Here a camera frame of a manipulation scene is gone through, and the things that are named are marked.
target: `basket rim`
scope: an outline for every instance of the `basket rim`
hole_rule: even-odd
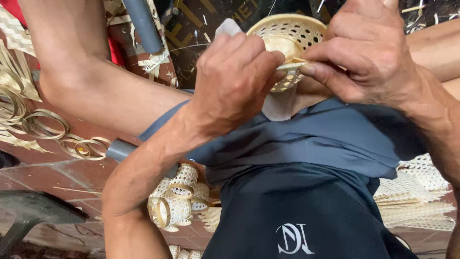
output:
[[[315,19],[313,17],[302,15],[302,14],[297,14],[297,13],[282,13],[282,14],[270,15],[258,21],[247,31],[246,35],[251,35],[256,29],[261,27],[263,24],[267,24],[273,20],[278,20],[278,19],[293,19],[293,20],[312,22],[319,28],[323,29],[322,33],[325,32],[327,29],[327,26],[325,24],[323,24],[320,20]]]

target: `dark blue shorts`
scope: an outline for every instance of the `dark blue shorts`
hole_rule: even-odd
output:
[[[166,112],[139,139],[146,141],[187,102]],[[206,166],[211,185],[222,185],[255,165],[292,162],[393,179],[400,160],[426,152],[417,128],[397,111],[330,98],[299,111],[287,121],[271,122],[259,113],[186,157]]]

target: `white cloth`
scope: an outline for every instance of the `white cloth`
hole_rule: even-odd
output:
[[[241,28],[233,19],[227,18],[216,29],[216,37],[222,33],[234,36]],[[269,93],[265,98],[262,112],[270,121],[284,121],[291,118],[297,86],[281,93]]]

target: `finger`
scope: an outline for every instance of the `finger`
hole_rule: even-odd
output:
[[[339,12],[329,23],[326,37],[331,40],[343,37],[354,40],[374,41],[379,37],[382,25],[374,19],[352,13]]]
[[[382,0],[347,0],[339,12],[352,12],[368,18],[378,19],[385,14]]]
[[[233,52],[228,61],[232,64],[238,64],[238,67],[243,68],[263,51],[265,51],[264,40],[259,36],[251,35]]]
[[[279,51],[263,51],[244,68],[244,73],[254,78],[256,86],[261,87],[261,90],[265,92],[265,88],[268,87],[266,85],[268,78],[275,74],[276,68],[283,64],[284,60],[284,55]]]
[[[357,74],[364,74],[369,64],[369,59],[362,55],[368,41],[358,41],[335,37],[329,41],[315,44],[305,50],[301,58],[314,61],[330,61],[335,65],[345,67]]]
[[[364,89],[338,67],[331,67],[321,62],[311,62],[299,67],[299,71],[329,88],[345,102],[359,102],[364,99]]]
[[[233,52],[237,50],[241,44],[245,42],[247,35],[243,32],[237,33],[233,38],[229,39],[224,46],[220,49],[218,56],[221,62],[224,62],[233,55]]]
[[[220,34],[216,39],[211,43],[209,48],[203,52],[201,58],[208,59],[218,53],[222,47],[231,39],[228,34]]]
[[[383,0],[383,5],[399,15],[399,0]]]
[[[274,74],[268,77],[264,88],[262,89],[262,93],[267,95],[270,92],[270,89],[272,89],[277,82],[281,81],[286,76],[286,73],[286,71],[276,70]]]

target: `man's right hand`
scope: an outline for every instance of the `man's right hand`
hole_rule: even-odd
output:
[[[250,120],[273,85],[284,76],[276,68],[281,52],[268,52],[255,35],[220,35],[196,64],[195,93],[184,107],[200,132],[216,137]]]
[[[347,0],[324,40],[303,53],[302,58],[317,62],[300,71],[343,101],[396,108],[419,98],[421,68],[410,57],[396,6],[387,7],[381,0]]]

